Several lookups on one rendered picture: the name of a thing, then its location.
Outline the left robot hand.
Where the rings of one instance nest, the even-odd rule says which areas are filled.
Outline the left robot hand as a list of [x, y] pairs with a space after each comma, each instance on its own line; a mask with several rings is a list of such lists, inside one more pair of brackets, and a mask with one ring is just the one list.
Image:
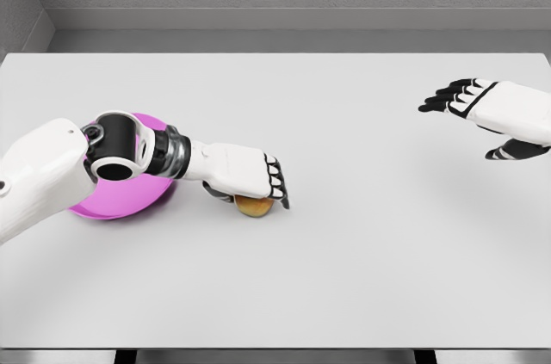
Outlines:
[[214, 197], [237, 202], [237, 196], [268, 198], [290, 208], [279, 161], [260, 149], [240, 145], [212, 144], [202, 152], [207, 174], [202, 186]]

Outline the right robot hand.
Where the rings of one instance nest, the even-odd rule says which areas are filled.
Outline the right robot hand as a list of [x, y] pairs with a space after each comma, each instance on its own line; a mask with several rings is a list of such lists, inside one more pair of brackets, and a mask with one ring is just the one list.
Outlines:
[[509, 81], [466, 78], [439, 89], [418, 107], [472, 121], [510, 137], [488, 151], [487, 160], [519, 161], [551, 151], [551, 94]]

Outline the yellow-red apple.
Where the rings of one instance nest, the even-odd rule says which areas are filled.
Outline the yellow-red apple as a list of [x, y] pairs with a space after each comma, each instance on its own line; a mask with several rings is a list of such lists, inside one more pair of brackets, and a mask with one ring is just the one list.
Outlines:
[[244, 215], [252, 218], [265, 216], [273, 207], [274, 201], [270, 198], [251, 198], [235, 195], [234, 202], [237, 209]]

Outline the pink plate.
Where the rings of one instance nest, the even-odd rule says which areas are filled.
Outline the pink plate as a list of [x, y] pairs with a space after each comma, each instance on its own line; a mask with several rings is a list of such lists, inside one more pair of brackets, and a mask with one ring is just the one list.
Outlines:
[[189, 139], [146, 114], [104, 112], [81, 128], [84, 168], [95, 190], [69, 210], [89, 219], [120, 219], [157, 201], [187, 168]]

